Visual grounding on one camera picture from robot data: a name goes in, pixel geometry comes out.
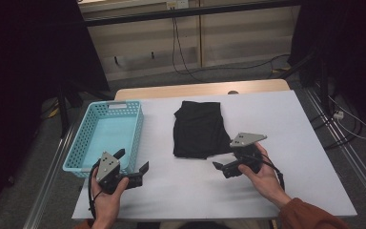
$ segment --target white cable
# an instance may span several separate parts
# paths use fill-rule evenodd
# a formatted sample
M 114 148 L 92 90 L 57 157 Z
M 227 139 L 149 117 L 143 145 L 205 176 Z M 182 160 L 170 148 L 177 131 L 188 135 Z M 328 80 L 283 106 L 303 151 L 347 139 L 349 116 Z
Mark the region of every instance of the white cable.
M 347 113 L 348 115 L 352 116 L 353 118 L 355 118 L 356 120 L 358 120 L 361 124 L 363 124 L 365 127 L 366 127 L 366 124 L 365 122 L 361 121 L 358 117 L 352 115 L 351 113 L 349 113 L 348 111 L 346 111 L 344 108 L 340 107 L 340 105 L 338 105 L 334 99 L 332 99 L 330 96 L 328 96 L 336 105 L 338 108 L 340 108 L 340 110 L 342 110 L 343 112 Z M 366 137 L 365 136 L 360 136 L 360 135 L 356 135 L 355 133 L 349 131 L 346 127 L 344 127 L 341 123 L 340 123 L 340 120 L 337 118 L 337 123 L 345 130 L 347 131 L 348 133 L 356 136 L 356 137 L 359 137 L 361 139 L 365 139 L 366 140 Z

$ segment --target person's left hand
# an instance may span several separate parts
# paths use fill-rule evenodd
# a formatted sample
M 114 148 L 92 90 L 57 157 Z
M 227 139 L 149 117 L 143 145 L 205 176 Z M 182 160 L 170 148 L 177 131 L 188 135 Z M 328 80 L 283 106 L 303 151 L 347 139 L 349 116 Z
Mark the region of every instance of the person's left hand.
M 126 177 L 121 179 L 112 195 L 101 193 L 102 188 L 96 181 L 97 169 L 98 168 L 94 169 L 91 178 L 91 194 L 96 197 L 96 195 L 100 193 L 94 201 L 96 221 L 92 228 L 112 228 L 120 210 L 121 195 L 124 190 L 126 190 L 129 179 Z

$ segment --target hand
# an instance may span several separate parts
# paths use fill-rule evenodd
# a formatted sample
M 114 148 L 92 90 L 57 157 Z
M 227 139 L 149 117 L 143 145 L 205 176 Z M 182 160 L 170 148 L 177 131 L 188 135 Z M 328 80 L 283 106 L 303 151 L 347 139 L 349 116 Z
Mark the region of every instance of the hand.
M 265 157 L 268 156 L 267 151 L 259 143 L 256 142 L 255 145 L 257 149 L 264 155 L 263 160 L 270 162 Z M 260 171 L 257 174 L 255 174 L 251 168 L 243 164 L 239 165 L 238 169 L 240 172 L 242 172 L 242 174 L 251 180 L 254 188 L 260 193 L 261 196 L 268 199 L 278 208 L 282 208 L 291 200 L 291 198 L 281 188 L 275 175 L 275 170 L 270 166 L 262 164 Z
M 129 179 L 124 177 L 118 183 L 112 195 L 102 193 L 102 188 L 96 181 L 97 168 L 93 171 L 93 176 L 91 178 L 91 194 L 96 197 L 100 193 L 94 205 L 96 208 L 96 221 L 92 228 L 111 228 L 117 219 L 118 212 L 120 209 L 120 198 L 124 190 L 126 190 L 129 184 Z

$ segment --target wall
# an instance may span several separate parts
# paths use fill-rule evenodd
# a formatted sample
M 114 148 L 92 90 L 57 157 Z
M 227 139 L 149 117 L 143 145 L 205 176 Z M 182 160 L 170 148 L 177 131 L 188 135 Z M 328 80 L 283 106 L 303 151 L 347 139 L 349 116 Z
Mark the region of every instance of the wall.
M 96 1 L 79 4 L 85 18 L 166 9 L 166 1 Z M 190 7 L 246 3 L 192 0 Z M 189 69 L 265 60 L 290 53 L 299 7 L 177 18 L 179 41 Z M 108 81 L 173 72 L 173 21 L 161 19 L 89 28 Z M 184 70 L 176 37 L 174 64 Z

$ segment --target turquoise basket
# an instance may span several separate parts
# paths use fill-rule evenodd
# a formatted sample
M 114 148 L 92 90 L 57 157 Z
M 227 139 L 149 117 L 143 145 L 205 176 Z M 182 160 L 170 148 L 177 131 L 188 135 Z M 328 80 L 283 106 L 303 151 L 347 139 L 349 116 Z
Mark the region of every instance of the turquoise basket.
M 120 173 L 133 172 L 144 115 L 139 101 L 93 102 L 89 105 L 63 170 L 77 177 L 89 177 L 94 163 L 103 152 L 111 155 L 120 149 Z

